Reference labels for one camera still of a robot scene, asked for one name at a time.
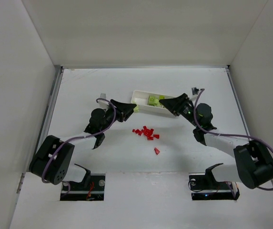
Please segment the small lime lego stack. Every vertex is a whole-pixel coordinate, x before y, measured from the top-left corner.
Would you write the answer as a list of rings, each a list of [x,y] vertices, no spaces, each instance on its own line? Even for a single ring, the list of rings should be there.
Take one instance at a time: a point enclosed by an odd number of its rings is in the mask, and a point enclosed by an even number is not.
[[[133,109],[135,113],[139,112],[139,107],[135,106],[135,108]]]

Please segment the large lime lego stack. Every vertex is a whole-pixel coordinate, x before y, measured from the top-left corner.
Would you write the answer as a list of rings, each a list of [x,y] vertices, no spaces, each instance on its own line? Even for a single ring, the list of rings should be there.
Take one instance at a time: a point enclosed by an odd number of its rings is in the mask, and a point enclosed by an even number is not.
[[[159,99],[155,97],[154,95],[149,95],[147,105],[149,106],[158,106]]]

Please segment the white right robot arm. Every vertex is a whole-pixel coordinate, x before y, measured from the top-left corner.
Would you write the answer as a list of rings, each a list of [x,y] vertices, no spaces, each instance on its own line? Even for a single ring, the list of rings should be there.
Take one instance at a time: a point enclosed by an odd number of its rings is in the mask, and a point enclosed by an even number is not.
[[[214,173],[213,178],[242,182],[249,189],[261,189],[273,179],[273,148],[263,140],[239,134],[223,134],[213,126],[212,109],[208,104],[192,102],[187,94],[159,100],[174,116],[183,116],[195,129],[193,135],[204,146],[216,148],[232,156],[233,173]]]

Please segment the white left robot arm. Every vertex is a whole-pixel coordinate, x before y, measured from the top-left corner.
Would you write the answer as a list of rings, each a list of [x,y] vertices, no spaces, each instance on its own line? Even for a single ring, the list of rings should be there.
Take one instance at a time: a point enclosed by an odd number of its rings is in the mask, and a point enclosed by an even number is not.
[[[96,108],[91,112],[89,123],[81,134],[65,138],[49,135],[44,139],[29,165],[29,171],[40,177],[43,183],[84,183],[87,170],[71,163],[75,145],[83,143],[86,149],[98,148],[105,139],[104,132],[116,121],[127,121],[137,107],[136,104],[121,103],[113,99],[96,99],[96,102],[99,101],[107,104],[107,107]]]

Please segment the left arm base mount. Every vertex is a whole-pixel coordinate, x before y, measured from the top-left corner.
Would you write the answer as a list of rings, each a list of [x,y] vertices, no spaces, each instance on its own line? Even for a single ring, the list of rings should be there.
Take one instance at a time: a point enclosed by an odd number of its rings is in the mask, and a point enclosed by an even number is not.
[[[61,187],[61,201],[103,201],[105,174],[93,174],[90,170],[74,164]]]

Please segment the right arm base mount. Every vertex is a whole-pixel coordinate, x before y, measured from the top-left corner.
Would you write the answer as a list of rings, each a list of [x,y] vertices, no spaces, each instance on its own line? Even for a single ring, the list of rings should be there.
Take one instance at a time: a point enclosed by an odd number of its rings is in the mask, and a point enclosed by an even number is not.
[[[234,200],[240,196],[239,188],[235,182],[216,181],[212,170],[222,163],[208,167],[204,173],[190,173],[188,188],[193,201],[202,200]]]

